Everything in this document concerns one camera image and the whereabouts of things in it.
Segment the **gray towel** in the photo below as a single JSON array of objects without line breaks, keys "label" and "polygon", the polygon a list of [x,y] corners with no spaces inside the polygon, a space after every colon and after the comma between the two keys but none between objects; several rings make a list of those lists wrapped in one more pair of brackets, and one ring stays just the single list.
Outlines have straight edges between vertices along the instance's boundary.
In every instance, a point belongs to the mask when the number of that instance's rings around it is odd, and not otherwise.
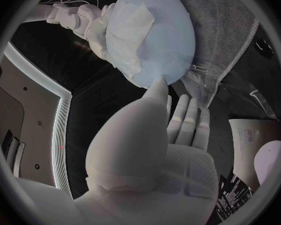
[{"label": "gray towel", "polygon": [[193,23],[196,51],[182,77],[186,90],[208,107],[218,85],[245,52],[259,22],[240,0],[180,0]]}]

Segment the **gray cloth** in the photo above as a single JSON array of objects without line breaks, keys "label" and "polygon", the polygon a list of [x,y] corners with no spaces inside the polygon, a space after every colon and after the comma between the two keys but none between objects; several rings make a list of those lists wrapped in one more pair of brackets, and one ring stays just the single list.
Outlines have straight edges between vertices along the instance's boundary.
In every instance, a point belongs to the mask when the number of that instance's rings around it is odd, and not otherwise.
[{"label": "gray cloth", "polygon": [[186,90],[208,107],[218,85],[245,52],[258,21],[240,0],[180,0],[193,23],[196,50],[182,77]]}]

